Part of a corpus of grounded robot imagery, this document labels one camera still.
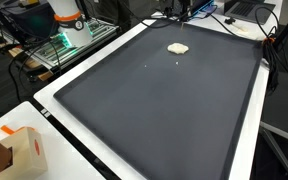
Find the desk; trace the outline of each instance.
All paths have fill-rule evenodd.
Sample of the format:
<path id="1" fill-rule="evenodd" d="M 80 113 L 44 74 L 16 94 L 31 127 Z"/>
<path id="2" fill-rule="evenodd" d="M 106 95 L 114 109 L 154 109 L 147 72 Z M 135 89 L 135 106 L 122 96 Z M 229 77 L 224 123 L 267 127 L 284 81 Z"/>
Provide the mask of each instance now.
<path id="1" fill-rule="evenodd" d="M 282 0 L 276 1 L 277 6 L 274 12 L 279 16 Z M 221 21 L 224 17 L 215 15 Z M 269 29 L 270 24 L 274 24 L 274 19 L 269 18 L 266 29 Z M 154 21 L 146 20 L 145 23 L 150 25 Z M 192 25 L 205 27 L 227 33 L 221 25 L 214 19 L 207 18 L 191 22 Z M 245 22 L 245 27 L 248 29 L 258 28 L 256 24 Z M 90 151 L 92 151 L 99 159 L 101 159 L 114 173 L 122 179 L 144 179 L 135 169 L 127 164 L 121 157 L 113 152 L 107 145 L 105 145 L 98 137 L 89 131 L 83 124 L 81 124 L 73 115 L 64 109 L 53 97 L 63 86 L 71 82 L 73 79 L 81 75 L 83 72 L 91 68 L 97 62 L 108 56 L 114 50 L 122 46 L 124 43 L 132 39 L 138 33 L 143 31 L 146 27 L 142 24 L 137 25 L 120 38 L 116 39 L 96 54 L 92 55 L 81 64 L 58 78 L 56 81 L 37 92 L 34 98 L 42 104 L 55 118 L 57 118 L 65 127 L 68 128 Z M 262 32 L 256 31 L 254 39 L 260 37 Z M 266 84 L 268 79 L 268 69 L 262 64 L 254 84 L 253 92 L 250 98 L 249 107 L 245 116 L 244 124 L 241 130 L 240 139 L 237 145 L 232 169 L 230 173 L 231 180 L 246 180 L 249 179 L 251 172 L 253 156 L 255 151 L 256 139 L 259 129 L 261 112 L 263 108 L 264 96 L 266 91 Z"/>
<path id="2" fill-rule="evenodd" d="M 37 180 L 105 178 L 29 103 L 24 102 L 0 118 L 0 127 L 35 128 L 42 135 L 48 171 Z M 0 130 L 0 140 L 7 134 Z"/>
<path id="3" fill-rule="evenodd" d="M 275 4 L 275 8 L 273 12 L 276 14 L 276 16 L 279 18 L 281 14 L 282 4 L 283 0 L 266 0 L 265 3 Z M 228 17 L 223 16 L 224 14 L 224 3 L 216 2 L 215 3 L 218 6 L 218 9 L 213 14 L 220 22 L 224 24 L 224 20 L 228 19 Z M 265 35 L 261 31 L 261 29 L 258 27 L 256 23 L 251 23 L 247 21 L 242 20 L 236 20 L 236 22 L 239 26 L 242 26 L 248 30 L 247 33 L 242 33 L 241 31 L 238 31 L 237 28 L 235 28 L 232 25 L 226 25 L 226 27 L 231 30 L 233 33 L 236 33 L 239 36 L 243 36 L 248 39 L 253 40 L 263 40 L 265 38 Z M 219 31 L 222 33 L 228 33 L 221 25 L 218 24 L 212 17 L 206 18 L 206 19 L 193 19 L 192 21 L 188 22 L 188 24 L 203 27 L 206 29 L 212 29 L 215 31 Z M 276 20 L 273 15 L 271 15 L 265 25 L 263 25 L 263 29 L 266 32 L 269 32 L 273 26 L 276 26 Z"/>

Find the electronic equipment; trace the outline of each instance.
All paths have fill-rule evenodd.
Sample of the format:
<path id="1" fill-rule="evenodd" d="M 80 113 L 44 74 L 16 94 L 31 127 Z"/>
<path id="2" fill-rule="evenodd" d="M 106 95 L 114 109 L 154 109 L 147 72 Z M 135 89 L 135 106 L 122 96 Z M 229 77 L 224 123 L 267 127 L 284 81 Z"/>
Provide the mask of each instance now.
<path id="1" fill-rule="evenodd" d="M 265 7 L 273 11 L 274 4 L 264 3 L 258 0 L 225 0 L 224 15 L 244 21 L 256 23 L 256 9 Z M 265 24 L 270 17 L 271 12 L 261 9 L 258 10 L 257 17 L 260 24 Z"/>
<path id="2" fill-rule="evenodd" d="M 26 37 L 45 39 L 57 33 L 58 23 L 47 0 L 40 0 L 29 8 L 19 6 L 18 0 L 6 0 L 0 7 L 9 22 Z"/>
<path id="3" fill-rule="evenodd" d="M 187 21 L 187 17 L 198 14 L 213 4 L 214 0 L 160 0 L 161 11 L 167 17 L 186 14 L 180 19 L 181 21 Z"/>
<path id="4" fill-rule="evenodd" d="M 66 47 L 81 47 L 92 42 L 93 36 L 75 0 L 48 0 L 55 11 L 59 32 L 66 39 Z"/>

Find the floor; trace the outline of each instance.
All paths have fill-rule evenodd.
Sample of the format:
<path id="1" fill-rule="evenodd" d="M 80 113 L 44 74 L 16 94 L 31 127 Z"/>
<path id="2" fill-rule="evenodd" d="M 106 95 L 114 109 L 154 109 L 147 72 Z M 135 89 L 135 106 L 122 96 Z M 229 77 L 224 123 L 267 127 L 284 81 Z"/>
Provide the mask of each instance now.
<path id="1" fill-rule="evenodd" d="M 154 7 L 157 5 L 155 0 L 132 0 L 130 2 L 131 9 L 138 16 L 147 16 L 154 12 Z M 288 14 L 288 3 L 283 5 L 282 14 Z M 285 24 L 287 20 L 281 19 L 281 24 Z M 7 73 L 8 64 L 10 58 L 0 54 L 0 117 L 13 109 L 17 104 L 15 97 L 14 85 Z M 16 79 L 18 79 L 18 70 L 13 67 L 12 72 Z M 26 81 L 24 75 L 21 76 L 24 82 L 24 86 L 28 91 L 24 90 L 22 86 L 19 86 L 20 93 L 23 100 L 33 101 L 32 95 L 39 89 L 43 88 L 48 82 L 35 82 L 29 83 Z M 275 136 L 276 140 L 280 144 L 282 150 L 288 158 L 288 140 L 285 140 L 279 136 Z M 288 176 L 285 174 L 285 170 L 281 167 L 274 154 L 264 142 L 261 136 L 258 136 L 256 153 L 254 156 L 254 164 L 251 179 L 253 180 L 287 180 Z"/>

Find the black rubber surface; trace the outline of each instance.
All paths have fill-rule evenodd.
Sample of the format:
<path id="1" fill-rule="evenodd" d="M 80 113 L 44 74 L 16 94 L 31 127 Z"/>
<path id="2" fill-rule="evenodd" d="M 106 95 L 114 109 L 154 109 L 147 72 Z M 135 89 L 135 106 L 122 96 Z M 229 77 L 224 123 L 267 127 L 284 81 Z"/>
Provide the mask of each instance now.
<path id="1" fill-rule="evenodd" d="M 148 179 L 228 179 L 261 51 L 180 27 L 146 29 L 55 98 Z"/>

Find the white object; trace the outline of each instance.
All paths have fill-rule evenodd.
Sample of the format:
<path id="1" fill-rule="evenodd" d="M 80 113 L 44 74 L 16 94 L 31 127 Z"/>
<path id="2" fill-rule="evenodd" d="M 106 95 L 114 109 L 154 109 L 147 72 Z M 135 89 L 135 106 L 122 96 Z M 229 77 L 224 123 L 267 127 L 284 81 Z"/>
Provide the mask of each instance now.
<path id="1" fill-rule="evenodd" d="M 239 30 L 241 30 L 243 32 L 247 32 L 248 31 L 247 28 L 245 28 L 245 27 L 243 27 L 243 26 L 241 26 L 239 24 L 236 24 L 236 23 L 233 23 L 232 26 L 236 27 L 237 29 L 239 29 Z"/>
<path id="2" fill-rule="evenodd" d="M 183 44 L 174 43 L 174 44 L 169 45 L 167 47 L 167 50 L 175 54 L 184 54 L 186 51 L 189 50 L 189 48 Z"/>
<path id="3" fill-rule="evenodd" d="M 281 11 L 282 0 L 267 0 L 267 3 L 276 4 L 274 13 L 279 17 Z M 219 10 L 223 10 L 223 3 L 216 3 L 219 5 Z M 227 17 L 219 14 L 214 14 L 221 22 L 224 22 Z M 145 23 L 151 25 L 154 21 L 146 20 Z M 211 17 L 191 21 L 189 24 L 194 26 L 201 26 L 207 29 L 227 33 L 223 27 L 218 24 Z M 258 30 L 258 26 L 249 22 L 241 22 L 247 29 L 254 30 L 249 32 L 251 39 L 257 39 L 262 36 L 262 32 Z M 264 29 L 270 29 L 275 25 L 274 17 L 270 17 L 264 25 Z M 65 127 L 67 127 L 81 142 L 84 143 L 101 161 L 103 161 L 112 171 L 114 171 L 121 179 L 145 179 L 129 164 L 127 164 L 121 157 L 113 152 L 106 144 L 104 144 L 98 137 L 96 137 L 90 130 L 81 124 L 73 115 L 71 115 L 63 106 L 61 106 L 53 97 L 53 95 L 64 87 L 66 84 L 74 80 L 83 72 L 94 66 L 97 62 L 108 56 L 117 48 L 132 39 L 138 33 L 143 31 L 146 27 L 142 24 L 135 26 L 133 29 L 87 58 L 81 64 L 58 78 L 56 81 L 49 84 L 47 87 L 37 92 L 34 98 L 42 104 L 53 116 L 55 116 Z M 260 117 L 264 102 L 268 79 L 268 70 L 262 63 L 257 73 L 256 81 L 253 87 L 247 113 L 245 115 L 244 124 L 242 126 L 240 138 L 237 144 L 234 161 L 231 167 L 230 180 L 247 180 L 250 177 L 253 156 L 255 151 L 255 144 L 257 133 L 259 129 Z"/>
<path id="4" fill-rule="evenodd" d="M 0 127 L 35 128 L 42 137 L 48 170 L 36 180 L 105 178 L 29 103 L 24 102 L 0 118 Z M 0 140 L 8 135 L 0 130 Z"/>
<path id="5" fill-rule="evenodd" d="M 72 16 L 80 11 L 75 0 L 48 0 L 48 2 L 55 11 L 55 14 L 60 17 Z M 77 21 L 75 26 L 79 30 L 76 30 L 75 28 L 63 28 L 61 26 L 58 30 L 65 34 L 72 47 L 81 47 L 91 43 L 93 36 L 91 35 L 87 23 L 84 21 Z"/>

